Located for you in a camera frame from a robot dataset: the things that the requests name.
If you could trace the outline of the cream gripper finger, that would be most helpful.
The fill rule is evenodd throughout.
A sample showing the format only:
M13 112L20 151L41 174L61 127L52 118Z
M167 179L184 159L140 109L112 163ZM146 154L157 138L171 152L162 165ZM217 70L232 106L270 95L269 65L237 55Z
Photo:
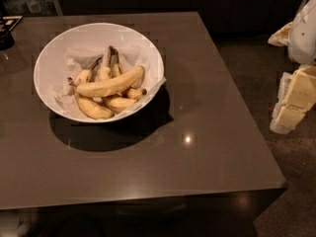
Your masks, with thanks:
M301 110L287 108L281 103L276 103L272 114L270 130L278 134L289 134L295 130L304 117L305 113Z

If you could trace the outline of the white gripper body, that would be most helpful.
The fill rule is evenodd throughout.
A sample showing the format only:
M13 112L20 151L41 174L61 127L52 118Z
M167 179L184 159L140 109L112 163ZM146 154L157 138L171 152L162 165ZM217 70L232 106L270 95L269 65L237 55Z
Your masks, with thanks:
M310 111L316 104L316 66L300 65L290 75L290 82L281 98L284 106L303 112Z

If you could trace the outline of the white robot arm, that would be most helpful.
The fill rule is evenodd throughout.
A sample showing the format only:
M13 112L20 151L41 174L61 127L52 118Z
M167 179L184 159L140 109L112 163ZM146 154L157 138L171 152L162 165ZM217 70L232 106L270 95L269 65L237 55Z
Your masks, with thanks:
M271 131L288 134L316 104L316 0L309 0L268 43L286 46L289 59L299 64L293 73L282 74L270 124Z

